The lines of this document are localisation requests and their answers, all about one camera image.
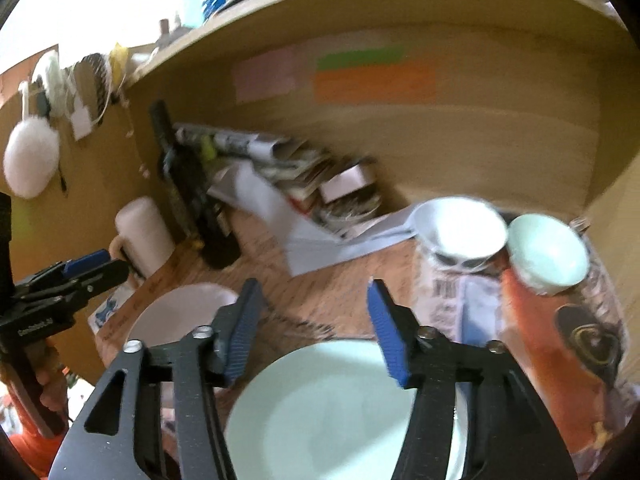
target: tag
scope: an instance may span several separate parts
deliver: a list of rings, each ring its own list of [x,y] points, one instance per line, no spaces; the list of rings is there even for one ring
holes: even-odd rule
[[[93,129],[89,108],[82,104],[78,95],[74,98],[74,112],[71,114],[71,126],[74,129],[74,138],[80,140],[89,135]]]

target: mug handle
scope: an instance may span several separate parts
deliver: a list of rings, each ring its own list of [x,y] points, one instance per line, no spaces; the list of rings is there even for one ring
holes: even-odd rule
[[[131,267],[131,260],[123,250],[123,246],[126,240],[127,239],[124,236],[120,235],[117,235],[113,240],[111,240],[111,243],[109,244],[109,256],[113,260],[124,260],[129,264],[129,267]],[[140,286],[138,280],[136,280],[136,277],[132,272],[129,273],[127,283],[133,290],[138,290],[138,287]]]

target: orange sticky note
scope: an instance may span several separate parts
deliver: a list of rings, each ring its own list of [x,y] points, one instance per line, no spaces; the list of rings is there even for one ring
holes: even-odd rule
[[[423,104],[435,98],[430,65],[410,61],[316,72],[314,92],[319,103]]]

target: white plate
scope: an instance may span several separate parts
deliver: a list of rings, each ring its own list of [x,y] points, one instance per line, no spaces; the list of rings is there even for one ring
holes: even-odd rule
[[[238,480],[389,480],[415,390],[370,341],[318,343],[284,356],[240,395],[226,425]],[[456,390],[447,480],[462,476],[466,403]]]
[[[128,339],[140,339],[146,346],[173,343],[197,326],[210,324],[221,306],[237,299],[234,291],[215,283],[180,286],[140,314]]]

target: dark glass bottle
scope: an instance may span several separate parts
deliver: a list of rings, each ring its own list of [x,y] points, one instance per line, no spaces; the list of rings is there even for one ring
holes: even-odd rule
[[[162,176],[175,187],[190,223],[200,235],[203,259],[214,269],[224,269],[240,257],[240,245],[225,218],[223,203],[207,194],[207,175],[198,155],[178,144],[165,102],[154,102],[149,115],[162,150]]]

